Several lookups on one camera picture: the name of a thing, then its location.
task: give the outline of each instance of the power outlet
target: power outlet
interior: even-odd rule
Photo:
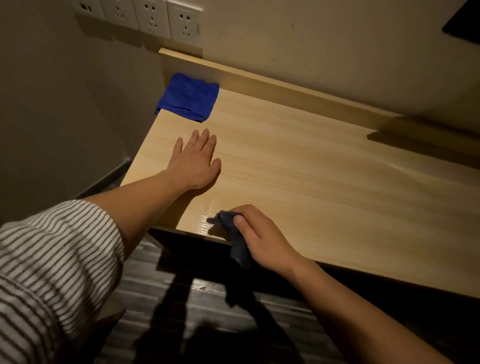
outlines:
[[[178,1],[167,1],[170,34],[176,42],[202,47],[202,9]]]
[[[101,2],[108,22],[138,29],[132,0],[101,0]]]
[[[170,38],[167,0],[133,0],[133,6],[140,31]]]
[[[79,15],[105,20],[100,0],[70,0],[73,11]]]

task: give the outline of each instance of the electrical socket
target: electrical socket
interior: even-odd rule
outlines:
[[[133,0],[133,6],[140,31],[170,38],[167,0]]]
[[[170,35],[176,42],[202,47],[202,9],[178,1],[167,1]]]
[[[101,3],[108,22],[138,29],[132,0],[101,0]]]
[[[79,15],[105,20],[100,0],[70,0],[73,11]]]

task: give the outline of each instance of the tabletop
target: tabletop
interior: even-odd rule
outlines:
[[[157,227],[217,238],[207,217],[253,204],[318,262],[480,298],[480,171],[220,89],[202,124],[161,110],[122,184],[165,169],[176,139],[203,128],[217,135],[221,173]]]

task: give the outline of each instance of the black and white striped fabric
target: black and white striped fabric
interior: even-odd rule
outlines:
[[[123,244],[111,217],[67,201],[0,229],[0,362],[50,363],[118,284]]]

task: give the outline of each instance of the cleaning rag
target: cleaning rag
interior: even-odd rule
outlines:
[[[209,224],[218,224],[223,226],[223,228],[228,232],[230,241],[232,243],[230,257],[233,258],[242,269],[250,269],[252,266],[252,256],[250,255],[250,251],[248,250],[245,239],[233,223],[233,217],[236,215],[241,214],[238,212],[222,210],[216,214],[214,218],[208,218],[207,222]]]
[[[172,76],[155,115],[161,109],[174,112],[184,118],[203,122],[208,119],[215,104],[220,86],[177,73]]]

